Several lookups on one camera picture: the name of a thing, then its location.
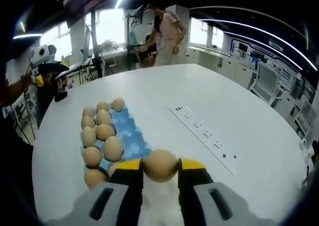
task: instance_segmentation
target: blue egg carton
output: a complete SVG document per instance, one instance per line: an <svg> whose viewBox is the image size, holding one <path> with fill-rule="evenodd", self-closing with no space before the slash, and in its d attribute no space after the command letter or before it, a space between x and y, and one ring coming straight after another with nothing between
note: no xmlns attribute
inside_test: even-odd
<svg viewBox="0 0 319 226"><path fill-rule="evenodd" d="M143 134L139 127L135 124L133 116L129 113L127 107L125 107L121 112L115 110L109 110L112 117L111 126L116 131L116 137L119 138L124 147L123 155L120 162L131 159L144 159L152 152L149 144L144 140ZM107 169L113 162L108 161L104 157L103 153L104 141L97 140L95 142L95 147L97 147L102 153L102 161L99 165L99 169L106 173ZM81 146L81 154L83 154L84 147Z"/></svg>

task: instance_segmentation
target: chair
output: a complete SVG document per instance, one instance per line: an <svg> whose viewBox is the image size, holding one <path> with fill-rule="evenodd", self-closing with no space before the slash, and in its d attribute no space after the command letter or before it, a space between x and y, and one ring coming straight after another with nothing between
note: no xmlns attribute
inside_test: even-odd
<svg viewBox="0 0 319 226"><path fill-rule="evenodd" d="M304 137L307 136L308 132L312 128L313 122L316 119L316 112L309 103L305 100L300 112L295 117L295 123L299 126L301 133Z"/></svg>
<svg viewBox="0 0 319 226"><path fill-rule="evenodd" d="M249 88L251 92L271 105L276 98L277 86L280 76L266 64L258 64L257 76Z"/></svg>

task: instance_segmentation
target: electrical outlet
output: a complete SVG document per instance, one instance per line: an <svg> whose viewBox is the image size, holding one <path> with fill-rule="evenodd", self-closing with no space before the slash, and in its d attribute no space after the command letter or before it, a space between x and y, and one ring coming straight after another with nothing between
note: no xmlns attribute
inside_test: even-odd
<svg viewBox="0 0 319 226"><path fill-rule="evenodd" d="M224 145L218 137L218 132L207 129L187 106L168 106L167 108L230 173L235 174L237 154L234 147Z"/></svg>

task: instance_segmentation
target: brown egg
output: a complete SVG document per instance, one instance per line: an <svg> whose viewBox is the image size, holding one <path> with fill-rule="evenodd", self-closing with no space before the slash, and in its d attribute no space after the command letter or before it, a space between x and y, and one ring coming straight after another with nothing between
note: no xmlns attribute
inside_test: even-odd
<svg viewBox="0 0 319 226"><path fill-rule="evenodd" d="M87 127L87 126L90 128L94 128L95 122L92 117L85 115L82 117L81 127L82 129L84 129L84 127Z"/></svg>
<svg viewBox="0 0 319 226"><path fill-rule="evenodd" d="M120 139L110 136L103 145L104 157L112 162L119 161L123 155L123 144Z"/></svg>
<svg viewBox="0 0 319 226"><path fill-rule="evenodd" d="M99 140L107 140L110 136L115 136L115 130L110 125L98 125L95 129L96 136Z"/></svg>
<svg viewBox="0 0 319 226"><path fill-rule="evenodd" d="M96 119L99 125L109 125L112 123L112 117L110 113L105 110L99 110Z"/></svg>
<svg viewBox="0 0 319 226"><path fill-rule="evenodd" d="M84 181L89 189L93 189L97 183L106 181L106 175L99 170L86 170L84 172Z"/></svg>
<svg viewBox="0 0 319 226"><path fill-rule="evenodd" d="M177 159L170 151L154 150L144 159L144 172L155 182L167 182L177 172Z"/></svg>
<svg viewBox="0 0 319 226"><path fill-rule="evenodd" d="M95 109L93 107L84 108L82 116L85 116L85 115L90 116L90 117L95 116Z"/></svg>
<svg viewBox="0 0 319 226"><path fill-rule="evenodd" d="M98 168L102 160L102 153L96 147L88 147L83 152L84 163L90 168Z"/></svg>
<svg viewBox="0 0 319 226"><path fill-rule="evenodd" d="M99 112L100 110L109 111L110 110L109 104L106 103L105 101L101 101L96 107L96 112Z"/></svg>
<svg viewBox="0 0 319 226"><path fill-rule="evenodd" d="M84 127L81 133L82 143L85 147L94 146L96 142L95 130L90 127Z"/></svg>
<svg viewBox="0 0 319 226"><path fill-rule="evenodd" d="M116 162L114 164L112 164L109 168L108 168L108 175L109 175L109 178L112 176L112 174L114 173L115 169L116 169L116 166L118 165L119 163Z"/></svg>
<svg viewBox="0 0 319 226"><path fill-rule="evenodd" d="M117 112L122 111L124 106L125 106L125 101L121 97L113 100L113 102L111 104L111 108Z"/></svg>

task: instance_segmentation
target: window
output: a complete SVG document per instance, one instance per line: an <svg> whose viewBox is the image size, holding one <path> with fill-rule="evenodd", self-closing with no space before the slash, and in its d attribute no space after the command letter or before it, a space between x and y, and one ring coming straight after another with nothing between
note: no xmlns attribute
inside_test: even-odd
<svg viewBox="0 0 319 226"><path fill-rule="evenodd" d="M223 48L223 41L224 41L224 32L217 28L213 27L213 36L211 39L211 45L216 45L218 48Z"/></svg>
<svg viewBox="0 0 319 226"><path fill-rule="evenodd" d="M91 13L85 16L85 23L91 29ZM111 40L117 45L125 44L123 9L100 10L96 13L96 40L97 44L102 44L106 40ZM93 48L92 38L89 48Z"/></svg>
<svg viewBox="0 0 319 226"><path fill-rule="evenodd" d="M47 32L40 38L40 45L54 45L56 47L55 60L62 60L72 53L70 29L63 22Z"/></svg>
<svg viewBox="0 0 319 226"><path fill-rule="evenodd" d="M208 25L205 22L192 18L190 20L189 43L207 44Z"/></svg>

